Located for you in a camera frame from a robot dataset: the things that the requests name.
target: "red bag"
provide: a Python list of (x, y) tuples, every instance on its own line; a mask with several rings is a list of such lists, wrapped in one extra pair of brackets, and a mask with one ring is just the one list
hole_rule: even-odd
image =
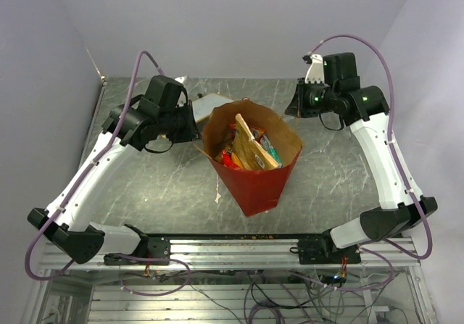
[[(266, 135), (282, 160), (282, 168), (232, 169), (214, 160), (223, 149), (223, 144), (231, 139), (229, 124), (235, 123), (235, 116), (238, 113), (248, 125), (266, 131)], [(249, 100), (227, 103), (213, 109), (202, 135), (204, 153), (247, 217), (277, 206), (283, 187), (303, 147), (299, 136), (277, 113)]]

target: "wall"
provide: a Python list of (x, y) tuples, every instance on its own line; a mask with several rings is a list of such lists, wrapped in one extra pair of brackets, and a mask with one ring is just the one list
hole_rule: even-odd
[[(429, 221), (434, 252), (423, 269), (442, 323), (463, 321), (464, 0), (407, 0), (381, 45), (396, 88), (394, 129), (424, 194), (439, 210)], [(380, 64), (366, 83), (386, 91)], [(423, 226), (413, 231), (420, 252)]]
[[(63, 0), (103, 75), (129, 76), (147, 49), (168, 75), (295, 78), (340, 32), (380, 44), (406, 0)], [(346, 41), (322, 53), (345, 50)], [(357, 46), (360, 71), (371, 53)], [(141, 76), (154, 70), (143, 65)]]
[(60, 0), (0, 8), (0, 313), (19, 323), (32, 285), (26, 217), (76, 171), (101, 81)]

